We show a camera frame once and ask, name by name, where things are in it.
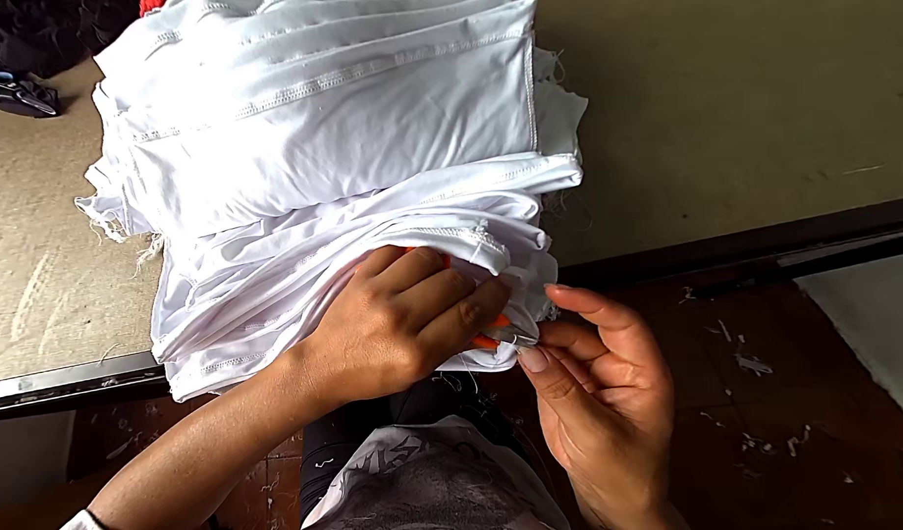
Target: right hand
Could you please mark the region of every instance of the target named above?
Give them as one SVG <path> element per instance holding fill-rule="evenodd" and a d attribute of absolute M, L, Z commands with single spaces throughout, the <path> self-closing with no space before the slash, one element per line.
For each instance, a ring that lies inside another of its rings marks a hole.
<path fill-rule="evenodd" d="M 500 279 L 476 286 L 430 248 L 382 247 L 285 357 L 331 406 L 402 392 L 468 349 L 509 298 Z"/>
<path fill-rule="evenodd" d="M 666 500 L 673 383 L 646 323 L 591 291 L 551 285 L 547 295 L 599 327 L 541 322 L 539 344 L 517 357 L 581 512 L 596 528 L 681 526 Z"/>

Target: stack of white t-shirts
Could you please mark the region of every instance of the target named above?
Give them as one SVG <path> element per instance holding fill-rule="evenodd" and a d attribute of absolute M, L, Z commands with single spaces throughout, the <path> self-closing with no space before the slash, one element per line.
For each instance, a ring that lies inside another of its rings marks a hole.
<path fill-rule="evenodd" d="M 176 400 L 266 366 L 387 244 L 515 275 L 505 314 L 535 332 L 556 277 L 539 195 L 581 180 L 585 100 L 534 54 L 534 5 L 170 0 L 95 58 L 103 155 L 77 204 L 113 239 L 163 235 L 151 336 Z"/>

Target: scissors blade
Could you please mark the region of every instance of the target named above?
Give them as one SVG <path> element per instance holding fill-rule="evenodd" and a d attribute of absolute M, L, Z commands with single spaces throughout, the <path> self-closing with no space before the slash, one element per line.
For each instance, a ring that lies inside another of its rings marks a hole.
<path fill-rule="evenodd" d="M 515 346 L 523 346 L 525 348 L 536 345 L 536 339 L 524 333 L 513 325 L 506 325 L 504 327 L 491 327 L 482 331 L 482 333 L 486 337 L 489 337 L 495 341 L 500 341 L 502 344 L 514 344 Z"/>

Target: left hand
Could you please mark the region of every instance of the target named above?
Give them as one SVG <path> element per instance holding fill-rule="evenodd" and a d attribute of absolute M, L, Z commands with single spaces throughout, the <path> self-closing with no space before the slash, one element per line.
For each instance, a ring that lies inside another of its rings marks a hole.
<path fill-rule="evenodd" d="M 475 286 L 430 248 L 383 247 L 286 355 L 302 357 L 299 368 L 334 404 L 401 392 L 467 349 L 509 298 L 498 278 Z"/>

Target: floor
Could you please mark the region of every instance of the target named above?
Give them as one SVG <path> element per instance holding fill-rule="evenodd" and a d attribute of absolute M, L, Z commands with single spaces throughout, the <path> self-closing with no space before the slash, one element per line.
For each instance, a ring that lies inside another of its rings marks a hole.
<path fill-rule="evenodd" d="M 645 315 L 674 374 L 670 497 L 693 530 L 903 529 L 903 412 L 821 310 L 795 284 L 692 300 L 684 282 L 608 294 Z M 520 371 L 479 378 L 577 522 L 529 383 Z M 70 475 L 127 461 L 205 401 L 81 410 Z M 297 528 L 300 463 L 295 435 L 233 490 L 219 524 Z"/>

